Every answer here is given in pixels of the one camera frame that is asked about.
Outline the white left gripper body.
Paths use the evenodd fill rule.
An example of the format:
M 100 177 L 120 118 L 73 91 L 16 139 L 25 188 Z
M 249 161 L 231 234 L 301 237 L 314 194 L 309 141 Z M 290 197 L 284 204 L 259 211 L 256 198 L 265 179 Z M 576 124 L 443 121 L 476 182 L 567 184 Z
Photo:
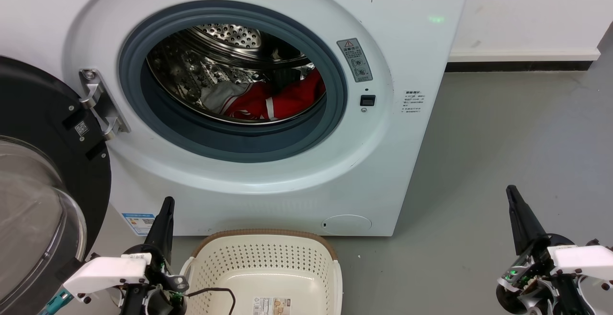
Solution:
M 116 289 L 121 315 L 185 315 L 190 285 L 171 271 L 169 257 L 154 245 L 137 245 L 118 258 L 91 259 L 63 287 L 82 303 L 90 294 Z

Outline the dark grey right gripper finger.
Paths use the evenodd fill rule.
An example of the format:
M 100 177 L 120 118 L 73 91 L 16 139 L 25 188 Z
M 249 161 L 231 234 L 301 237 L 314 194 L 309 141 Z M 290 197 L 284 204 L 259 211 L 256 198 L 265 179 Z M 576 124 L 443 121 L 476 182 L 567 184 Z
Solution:
M 515 254 L 521 255 L 547 233 L 515 185 L 506 187 Z

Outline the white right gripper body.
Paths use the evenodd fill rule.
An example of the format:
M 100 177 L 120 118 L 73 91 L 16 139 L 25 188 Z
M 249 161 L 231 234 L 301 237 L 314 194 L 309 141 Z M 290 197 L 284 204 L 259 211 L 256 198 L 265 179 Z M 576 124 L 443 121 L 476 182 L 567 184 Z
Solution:
M 595 315 L 582 290 L 588 279 L 611 291 L 613 254 L 593 240 L 584 247 L 561 235 L 520 245 L 517 260 L 498 279 L 496 298 L 515 315 Z

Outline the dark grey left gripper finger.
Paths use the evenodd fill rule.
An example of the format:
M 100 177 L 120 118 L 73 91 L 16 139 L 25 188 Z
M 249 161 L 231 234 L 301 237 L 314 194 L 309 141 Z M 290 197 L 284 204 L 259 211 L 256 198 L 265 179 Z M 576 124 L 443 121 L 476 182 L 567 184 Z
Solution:
M 170 263 L 173 243 L 175 199 L 166 197 L 144 241 L 144 252 L 155 263 Z

